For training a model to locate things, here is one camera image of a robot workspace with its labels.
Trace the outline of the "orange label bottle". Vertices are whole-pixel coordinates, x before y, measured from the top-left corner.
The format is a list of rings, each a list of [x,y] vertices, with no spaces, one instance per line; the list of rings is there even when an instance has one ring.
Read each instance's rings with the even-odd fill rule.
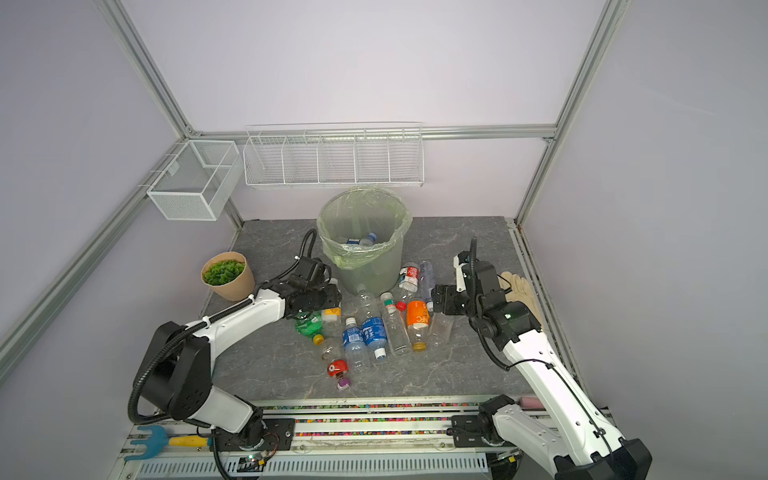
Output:
[[[430,316],[423,300],[413,300],[406,307],[406,329],[414,351],[424,351],[429,333]]]

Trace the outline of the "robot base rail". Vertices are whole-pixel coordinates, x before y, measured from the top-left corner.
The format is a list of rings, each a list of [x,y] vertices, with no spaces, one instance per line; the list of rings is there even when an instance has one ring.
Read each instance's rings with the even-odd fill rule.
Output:
[[[480,407],[489,395],[266,401],[263,443],[243,450],[226,440],[219,455],[168,446],[156,457],[126,461],[143,446],[132,429],[110,473],[113,479],[373,479],[469,475],[509,478],[522,461],[516,446],[483,438]],[[547,427],[545,410],[524,410]],[[169,436],[197,435],[180,421],[159,424]]]

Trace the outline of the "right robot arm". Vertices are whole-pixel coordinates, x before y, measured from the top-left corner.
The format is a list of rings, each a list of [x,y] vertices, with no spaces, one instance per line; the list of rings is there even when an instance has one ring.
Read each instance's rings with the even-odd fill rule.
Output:
[[[484,440],[508,442],[554,479],[644,479],[652,455],[629,439],[584,393],[554,352],[544,327],[512,284],[477,257],[477,244],[454,258],[456,280],[433,291],[434,308],[464,316],[491,361],[518,370],[553,422],[543,425],[511,397],[499,395],[480,407]]]

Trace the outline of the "clear bottle colourful label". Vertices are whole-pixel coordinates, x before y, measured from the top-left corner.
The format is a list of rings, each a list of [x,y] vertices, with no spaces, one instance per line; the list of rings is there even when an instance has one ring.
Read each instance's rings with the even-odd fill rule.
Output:
[[[371,247],[377,243],[378,237],[374,232],[370,232],[361,238],[348,238],[346,240],[347,245]]]

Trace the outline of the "bottle yellow white label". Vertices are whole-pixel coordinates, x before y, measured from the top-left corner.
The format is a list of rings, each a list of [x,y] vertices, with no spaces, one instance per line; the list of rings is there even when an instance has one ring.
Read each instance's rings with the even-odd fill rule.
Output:
[[[324,331],[338,331],[342,327],[341,308],[334,307],[322,310],[321,320]]]

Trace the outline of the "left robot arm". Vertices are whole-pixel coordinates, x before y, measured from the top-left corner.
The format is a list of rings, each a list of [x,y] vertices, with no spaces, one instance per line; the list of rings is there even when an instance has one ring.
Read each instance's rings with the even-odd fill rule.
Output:
[[[158,327],[145,352],[127,403],[136,426],[177,420],[230,435],[240,448],[254,448],[267,433],[263,412],[214,385],[219,355],[258,329],[280,320],[304,319],[339,305],[330,268],[313,253],[318,232],[308,230],[298,256],[285,271],[240,302],[194,322]]]

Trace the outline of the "crushed green bottle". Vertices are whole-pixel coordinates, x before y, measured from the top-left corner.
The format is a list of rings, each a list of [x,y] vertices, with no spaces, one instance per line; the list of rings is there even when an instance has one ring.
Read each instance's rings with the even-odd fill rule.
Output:
[[[316,345],[321,344],[325,340],[322,313],[319,311],[310,313],[302,318],[297,318],[295,320],[295,328],[298,333],[309,338]]]

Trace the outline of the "red label purple cap bottle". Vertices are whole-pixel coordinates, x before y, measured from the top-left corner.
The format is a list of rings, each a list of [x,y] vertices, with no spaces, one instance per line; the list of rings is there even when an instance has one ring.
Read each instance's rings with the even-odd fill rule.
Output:
[[[326,368],[329,377],[336,381],[336,386],[343,391],[348,389],[352,382],[350,379],[349,368],[344,359],[332,361]]]

